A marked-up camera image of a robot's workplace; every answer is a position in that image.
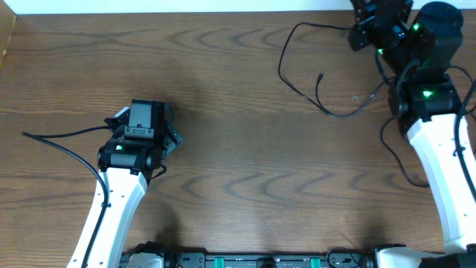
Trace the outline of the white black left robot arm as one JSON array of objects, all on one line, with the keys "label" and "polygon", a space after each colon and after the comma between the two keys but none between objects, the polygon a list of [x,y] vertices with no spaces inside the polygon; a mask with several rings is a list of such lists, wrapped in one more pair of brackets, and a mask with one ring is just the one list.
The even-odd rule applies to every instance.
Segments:
[{"label": "white black left robot arm", "polygon": [[118,267],[135,211],[164,159],[182,143],[169,103],[133,100],[105,122],[112,137],[98,150],[96,185],[69,267]]}]

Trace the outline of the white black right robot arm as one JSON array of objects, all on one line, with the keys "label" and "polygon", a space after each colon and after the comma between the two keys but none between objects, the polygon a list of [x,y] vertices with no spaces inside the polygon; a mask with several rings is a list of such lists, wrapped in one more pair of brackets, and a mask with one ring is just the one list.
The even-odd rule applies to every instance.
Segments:
[{"label": "white black right robot arm", "polygon": [[378,49],[396,75],[388,103],[415,149],[437,204],[447,253],[475,245],[475,155],[461,99],[448,74],[463,42],[463,14],[443,1],[423,5],[408,22],[411,0],[352,0],[348,37],[358,51]]}]

